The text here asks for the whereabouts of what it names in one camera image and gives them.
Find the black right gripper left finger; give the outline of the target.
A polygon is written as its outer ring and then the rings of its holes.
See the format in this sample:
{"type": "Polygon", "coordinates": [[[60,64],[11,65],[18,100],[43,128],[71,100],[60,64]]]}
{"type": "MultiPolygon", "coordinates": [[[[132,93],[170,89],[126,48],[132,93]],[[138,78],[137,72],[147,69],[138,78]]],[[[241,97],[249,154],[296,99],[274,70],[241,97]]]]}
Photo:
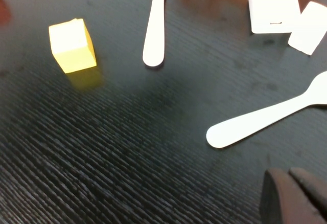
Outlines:
{"type": "Polygon", "coordinates": [[[324,223],[289,172],[265,171],[260,201],[262,223],[324,223]]]}

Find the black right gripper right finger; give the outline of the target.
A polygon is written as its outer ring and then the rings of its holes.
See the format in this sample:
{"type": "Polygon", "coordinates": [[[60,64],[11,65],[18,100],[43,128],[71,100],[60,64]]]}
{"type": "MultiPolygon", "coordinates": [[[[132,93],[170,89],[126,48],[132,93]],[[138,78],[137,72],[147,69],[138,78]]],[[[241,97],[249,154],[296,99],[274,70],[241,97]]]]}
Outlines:
{"type": "Polygon", "coordinates": [[[289,174],[300,186],[310,203],[319,211],[320,216],[326,220],[326,181],[299,167],[290,168],[289,174]]]}

